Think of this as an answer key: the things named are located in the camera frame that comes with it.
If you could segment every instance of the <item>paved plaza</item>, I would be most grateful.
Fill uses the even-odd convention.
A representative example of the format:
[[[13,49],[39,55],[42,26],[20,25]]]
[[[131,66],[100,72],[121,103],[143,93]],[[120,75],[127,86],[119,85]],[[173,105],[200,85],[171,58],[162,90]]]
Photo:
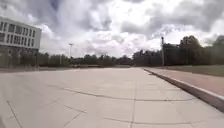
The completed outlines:
[[[0,128],[223,128],[224,114],[140,68],[0,74]]]

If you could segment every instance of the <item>distant building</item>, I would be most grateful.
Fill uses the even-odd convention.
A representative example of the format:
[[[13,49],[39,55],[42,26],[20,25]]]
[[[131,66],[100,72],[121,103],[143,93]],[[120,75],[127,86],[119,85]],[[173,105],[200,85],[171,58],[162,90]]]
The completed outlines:
[[[0,17],[0,67],[20,65],[21,56],[35,56],[42,30]]]

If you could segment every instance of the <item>window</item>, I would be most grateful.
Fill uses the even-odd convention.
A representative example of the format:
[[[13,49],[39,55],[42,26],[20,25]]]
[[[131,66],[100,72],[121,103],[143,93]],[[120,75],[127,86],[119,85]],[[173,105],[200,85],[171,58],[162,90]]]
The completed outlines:
[[[23,35],[26,34],[26,28],[23,28]]]
[[[29,34],[29,36],[31,36],[32,35],[32,30],[30,29],[30,34]]]
[[[9,25],[8,32],[12,32],[12,33],[14,33],[14,30],[15,30],[15,25],[10,24],[10,25]]]
[[[22,33],[22,27],[16,26],[16,33],[21,34]]]
[[[5,33],[0,33],[0,42],[4,42]]]
[[[17,44],[17,36],[14,36],[14,44]]]
[[[35,30],[33,30],[33,37],[35,37]]]
[[[30,46],[30,39],[28,39],[28,47]]]
[[[26,28],[26,36],[28,36],[28,28]]]
[[[3,29],[3,22],[1,22],[1,24],[0,24],[0,30],[2,30]]]
[[[7,23],[4,23],[4,29],[3,31],[6,31]]]
[[[24,43],[24,37],[22,37],[21,45],[23,45],[23,43]]]
[[[32,43],[31,43],[31,46],[33,47],[33,45],[34,45],[34,39],[32,39]]]
[[[8,34],[7,35],[7,43],[9,43],[9,41],[10,41],[10,35]]]
[[[19,37],[18,37],[18,44],[20,44],[20,38],[21,38],[21,37],[19,36]]]
[[[26,38],[24,39],[24,45],[26,46]]]

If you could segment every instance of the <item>pole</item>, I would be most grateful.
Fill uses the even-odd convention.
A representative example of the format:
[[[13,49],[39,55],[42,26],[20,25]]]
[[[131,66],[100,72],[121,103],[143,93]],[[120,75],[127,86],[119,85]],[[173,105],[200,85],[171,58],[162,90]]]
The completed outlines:
[[[71,64],[72,63],[72,54],[71,54],[71,52],[72,52],[72,46],[73,46],[73,44],[70,43],[69,46],[70,46],[69,58],[70,58],[70,64]]]
[[[70,43],[69,46],[70,46],[69,57],[70,57],[70,59],[71,59],[71,57],[72,57],[71,52],[72,52],[72,46],[73,46],[73,44]]]
[[[163,45],[164,45],[164,37],[162,36],[161,39],[162,39],[162,42],[161,42],[161,47],[162,47],[162,66],[165,66],[165,61],[164,61],[164,48],[163,48]]]

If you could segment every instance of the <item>sidewalk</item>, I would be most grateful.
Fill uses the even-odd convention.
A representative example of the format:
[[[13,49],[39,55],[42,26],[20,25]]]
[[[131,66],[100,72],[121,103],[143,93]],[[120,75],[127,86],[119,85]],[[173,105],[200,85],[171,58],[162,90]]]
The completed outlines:
[[[186,82],[199,88],[211,91],[215,94],[224,96],[224,77],[215,77],[215,76],[194,74],[174,70],[163,70],[154,68],[144,68],[144,69]]]

